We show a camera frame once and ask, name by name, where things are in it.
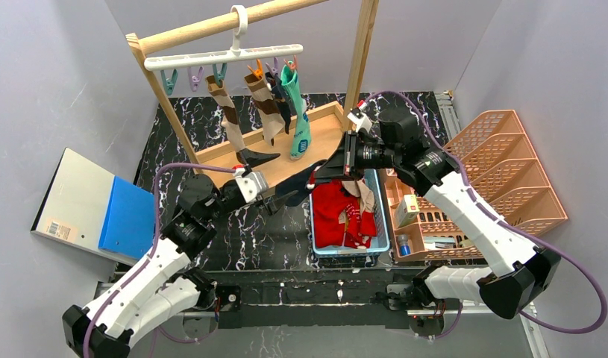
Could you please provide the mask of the coral clothespin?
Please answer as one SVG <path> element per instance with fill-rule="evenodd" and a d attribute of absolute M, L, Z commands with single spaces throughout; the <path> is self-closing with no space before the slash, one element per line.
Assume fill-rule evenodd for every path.
<path fill-rule="evenodd" d="M 298 59 L 295 55 L 292 56 L 291 60 L 284 60 L 284 63 L 291 72 L 295 72 L 298 69 Z"/>

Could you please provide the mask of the mint green patterned sock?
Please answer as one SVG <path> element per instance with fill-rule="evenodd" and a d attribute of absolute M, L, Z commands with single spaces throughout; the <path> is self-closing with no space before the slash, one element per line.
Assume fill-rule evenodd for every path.
<path fill-rule="evenodd" d="M 289 68 L 284 65 L 280 79 L 281 86 L 288 95 L 296 115 L 295 133 L 290 149 L 290 158 L 292 160 L 299 160 L 304 156 L 312 142 L 310 123 L 307 116 L 307 102 L 301 96 L 297 70 L 291 72 Z"/>

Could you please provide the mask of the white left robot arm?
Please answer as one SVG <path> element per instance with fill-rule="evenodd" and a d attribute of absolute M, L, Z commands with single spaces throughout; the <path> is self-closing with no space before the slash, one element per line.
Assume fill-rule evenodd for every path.
<path fill-rule="evenodd" d="M 173 220 L 162 226 L 155 218 L 145 255 L 106 292 L 63 314 L 66 343 L 78 357 L 128 357 L 145 335 L 215 290 L 200 269 L 187 267 L 216 235 L 215 219 L 249 206 L 274 214 L 296 194 L 268 196 L 263 173 L 248 164 L 200 168 L 184 181 Z"/>

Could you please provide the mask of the lilac clothespin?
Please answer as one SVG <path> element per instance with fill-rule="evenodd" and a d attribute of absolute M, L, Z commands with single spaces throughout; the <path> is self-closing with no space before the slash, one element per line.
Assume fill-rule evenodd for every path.
<path fill-rule="evenodd" d="M 265 63 L 265 67 L 266 67 L 266 71 L 268 73 L 270 73 L 271 76 L 274 79 L 278 79 L 279 78 L 280 69 L 279 69 L 279 62 L 278 62 L 278 58 L 277 57 L 273 57 L 272 58 L 272 64 Z"/>
<path fill-rule="evenodd" d="M 196 69 L 194 67 L 187 68 L 189 88 L 192 92 L 197 92 L 200 87 L 201 80 L 203 78 L 204 67 L 199 66 Z"/>

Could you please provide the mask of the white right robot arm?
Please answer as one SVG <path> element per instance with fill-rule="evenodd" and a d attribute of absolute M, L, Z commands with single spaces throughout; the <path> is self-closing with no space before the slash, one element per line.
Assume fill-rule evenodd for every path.
<path fill-rule="evenodd" d="M 393 169 L 397 178 L 440 209 L 481 252 L 485 268 L 431 266 L 413 278 L 412 297 L 423 304 L 445 300 L 483 303 L 511 319 L 548 288 L 558 253 L 533 243 L 507 224 L 468 183 L 458 159 L 429 138 L 406 108 L 386 110 L 380 136 L 360 128 L 313 173 L 315 184 L 360 179 L 367 169 Z"/>

